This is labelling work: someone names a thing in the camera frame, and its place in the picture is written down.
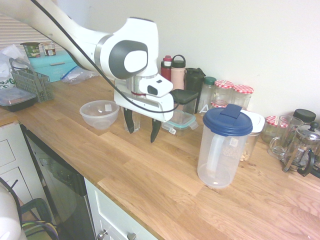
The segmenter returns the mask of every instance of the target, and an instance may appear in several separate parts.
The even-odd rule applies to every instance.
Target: plastic bag
[[[99,76],[97,72],[85,70],[79,66],[75,66],[60,79],[64,83],[79,84],[84,80],[90,79],[92,77],[97,77],[97,76]]]
[[[13,65],[14,69],[12,69],[9,63],[10,58],[30,63],[26,53],[21,51],[14,44],[0,50],[0,89],[6,89],[15,86],[15,81],[11,72],[16,69],[26,68],[25,65],[15,62]]]

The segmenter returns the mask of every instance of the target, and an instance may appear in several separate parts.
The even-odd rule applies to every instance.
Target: window blind
[[[24,49],[21,43],[26,42],[48,42],[51,41],[38,31],[34,30],[27,24],[15,20],[6,15],[0,14],[0,50],[15,44],[19,49]],[[58,44],[55,43],[57,51],[62,50]]]

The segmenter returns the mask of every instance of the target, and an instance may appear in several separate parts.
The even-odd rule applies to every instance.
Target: cabinet door
[[[13,182],[19,179],[17,186],[13,190],[23,203],[41,198],[48,204],[18,123],[11,123],[0,127],[0,175],[10,181],[13,180]]]
[[[128,240],[128,234],[136,234],[136,240],[156,240],[136,220],[123,211],[91,182],[85,179],[90,209],[96,235],[106,230],[103,240]]]
[[[18,167],[7,171],[5,173],[0,174],[0,177],[9,185],[12,186],[16,180],[18,182],[14,185],[13,190],[18,196],[18,198],[23,202],[27,203],[32,200],[31,194],[29,189],[25,183],[24,178],[20,172]]]

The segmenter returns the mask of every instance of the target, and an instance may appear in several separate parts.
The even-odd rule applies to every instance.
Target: dishwasher
[[[95,240],[84,177],[30,130],[21,129],[55,222],[70,240]]]

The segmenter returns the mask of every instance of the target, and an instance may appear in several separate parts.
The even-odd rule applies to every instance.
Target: dish rack
[[[47,75],[34,71],[33,67],[27,62],[13,58],[10,58],[9,62],[12,69],[15,68],[13,62],[29,67],[29,69],[20,69],[11,72],[17,88],[36,94],[39,103],[54,99],[53,90]]]

